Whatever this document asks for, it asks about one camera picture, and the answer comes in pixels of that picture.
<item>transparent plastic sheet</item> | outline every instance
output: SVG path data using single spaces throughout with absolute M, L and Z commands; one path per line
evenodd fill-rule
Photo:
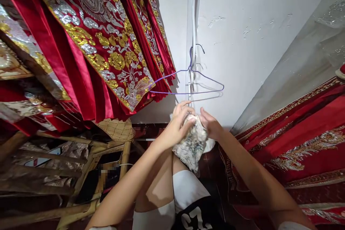
M 320 45 L 325 57 L 335 69 L 345 64 L 345 31 L 322 41 Z
M 244 132 L 335 77 L 345 61 L 345 9 L 340 3 L 344 0 L 321 0 L 233 126 L 233 134 Z
M 68 141 L 53 149 L 56 149 L 59 147 L 62 149 L 62 152 L 60 154 L 62 156 L 87 159 L 89 155 L 87 144 Z M 47 147 L 47 144 L 41 144 L 37 146 L 30 142 L 25 143 L 21 147 L 21 149 L 35 151 L 35 152 L 42 152 L 42 153 L 47 153 L 53 150 L 53 149 L 49 149 Z M 34 157 L 24 157 L 24 158 L 16 157 L 13 164 L 24 165 L 25 163 L 31 161 L 32 159 L 34 159 Z M 48 162 L 38 167 L 49 168 L 49 169 L 59 169 L 59 170 L 81 171 L 83 168 L 83 164 L 60 161 L 60 160 L 49 160 Z M 30 182 L 36 183 L 36 184 L 45 184 L 49 186 L 58 186 L 58 187 L 62 187 L 62 186 L 70 187 L 71 181 L 72 181 L 72 178 L 61 177 L 57 175 L 37 176 L 37 175 L 28 174 L 28 173 L 18 173 L 18 172 L 13 172 L 13 171 L 9 171 L 8 173 L 0 177 L 1 180 L 18 179 L 18 178 L 21 178 L 21 179 L 24 178 L 25 180 L 29 180 Z

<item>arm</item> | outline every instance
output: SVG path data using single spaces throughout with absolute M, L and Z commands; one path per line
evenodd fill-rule
M 276 229 L 290 221 L 316 230 L 285 188 L 203 109 L 201 121 L 210 131 L 210 137 L 219 142 L 260 205 L 268 211 Z
M 188 103 L 190 102 L 182 102 L 175 107 L 169 125 L 105 197 L 92 216 L 86 230 L 91 227 L 116 225 L 122 221 L 157 158 L 165 150 L 179 143 L 190 127 L 194 125 L 195 121 L 190 120 L 181 127 L 188 112 L 195 114 L 194 109 L 185 106 Z

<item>printed number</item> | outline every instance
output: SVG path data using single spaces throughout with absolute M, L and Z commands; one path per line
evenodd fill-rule
M 202 217 L 201 217 L 201 209 L 199 207 L 196 207 L 193 209 L 189 214 L 182 214 L 182 224 L 186 230 L 193 230 L 193 226 L 189 226 L 191 223 L 191 218 L 197 217 L 198 219 L 198 230 L 208 230 L 212 229 L 212 226 L 208 223 L 205 224 L 205 227 L 202 225 Z

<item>wooden stick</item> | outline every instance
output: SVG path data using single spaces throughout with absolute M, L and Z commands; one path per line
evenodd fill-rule
M 96 211 L 96 205 L 97 205 L 97 202 L 99 202 L 99 199 L 98 200 L 93 200 L 91 203 L 90 203 L 90 208 L 88 211 L 86 212 L 81 212 L 81 213 L 77 213 L 77 214 L 70 214 L 68 216 L 64 216 L 60 219 L 60 222 L 59 224 L 57 225 L 57 228 L 56 230 L 64 230 L 64 229 L 68 229 L 68 225 L 75 222 L 75 221 L 78 221 L 84 217 L 87 217 L 89 215 L 92 215 L 95 211 Z
M 82 188 L 83 184 L 84 184 L 84 181 L 85 181 L 85 178 L 87 177 L 87 174 L 89 173 L 89 171 L 91 170 L 94 170 L 99 162 L 99 160 L 101 159 L 101 157 L 96 157 L 96 158 L 93 158 L 92 156 L 92 152 L 93 152 L 93 149 L 91 149 L 91 152 L 89 154 L 89 157 L 87 158 L 87 163 L 84 165 L 83 167 L 83 174 L 82 176 L 78 179 L 77 183 L 75 184 L 75 190 L 74 190 L 74 193 L 73 195 L 70 197 L 68 203 L 67 203 L 67 207 L 70 207 L 73 205 L 76 197 L 78 196 L 79 192 L 80 192 L 80 189 Z M 95 204 L 96 204 L 96 201 L 92 201 L 91 202 L 91 207 L 88 211 L 86 212 L 82 212 L 82 213 L 78 213 L 78 214 L 71 214 L 71 215 L 67 215 L 67 216 L 64 216 L 64 217 L 61 217 L 60 221 L 59 221 L 59 224 L 57 226 L 57 229 L 60 229 L 60 230 L 65 230 L 67 229 L 68 225 L 70 223 L 73 223 L 81 218 L 84 218 L 90 214 L 92 214 L 94 211 L 95 211 Z
M 90 139 L 86 139 L 86 138 L 78 138 L 78 137 L 54 137 L 52 135 L 43 133 L 43 132 L 37 132 L 36 133 L 38 136 L 40 137 L 48 137 L 48 138 L 57 138 L 57 139 L 62 139 L 62 140 L 66 140 L 66 141 L 74 141 L 74 142 L 78 142 L 78 143 L 83 143 L 83 144 L 88 144 L 91 146 L 99 146 L 99 147 L 108 147 L 108 144 L 100 142 L 100 141 L 93 141 Z
M 24 165 L 12 165 L 10 170 L 15 171 L 16 173 L 29 173 L 40 176 L 57 175 L 67 177 L 80 177 L 82 175 L 82 172 L 80 171 L 49 169 Z
M 26 216 L 0 218 L 0 230 L 86 212 L 89 210 L 89 208 L 90 204 L 84 204 L 74 207 L 57 208 L 54 210 L 33 213 Z
M 123 153 L 122 153 L 122 159 L 121 159 L 121 164 L 126 164 L 128 163 L 129 160 L 129 154 L 130 154 L 130 142 L 126 142 L 125 146 L 123 148 Z M 121 166 L 121 171 L 120 171 L 120 179 L 122 179 L 123 176 L 125 176 L 127 172 L 127 166 L 128 165 L 123 165 Z
M 50 153 L 29 151 L 29 150 L 23 150 L 23 149 L 19 149 L 15 154 L 20 155 L 20 156 L 26 156 L 26 157 L 48 158 L 48 159 L 66 161 L 66 162 L 76 162 L 80 164 L 84 164 L 87 161 L 85 159 L 80 159 L 80 158 L 74 158 L 74 157 L 63 156 L 63 155 L 54 155 Z
M 73 194 L 74 189 L 69 187 L 37 185 L 32 184 L 28 181 L 21 182 L 19 180 L 1 180 L 0 191 L 29 192 L 36 194 L 59 194 L 70 196 Z
M 107 149 L 107 150 L 98 152 L 96 154 L 93 154 L 93 157 L 102 156 L 102 155 L 105 155 L 105 154 L 108 154 L 108 153 L 114 153 L 116 151 L 122 151 L 123 148 L 124 148 L 124 145 L 112 147 L 110 149 Z
M 11 156 L 18 148 L 27 142 L 29 137 L 23 132 L 18 131 L 3 145 L 0 146 L 0 164 Z

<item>hand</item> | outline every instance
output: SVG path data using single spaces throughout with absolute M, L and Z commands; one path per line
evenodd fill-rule
M 186 106 L 189 103 L 191 101 L 183 101 L 174 108 L 170 123 L 156 139 L 159 147 L 166 150 L 181 142 L 189 129 L 195 124 L 195 120 L 191 119 L 182 126 L 188 113 L 195 115 L 195 110 L 192 107 Z
M 199 115 L 199 118 L 204 128 L 208 131 L 208 137 L 219 141 L 224 133 L 222 126 L 214 117 L 207 113 L 203 107 L 201 107 L 200 113 L 201 115 Z

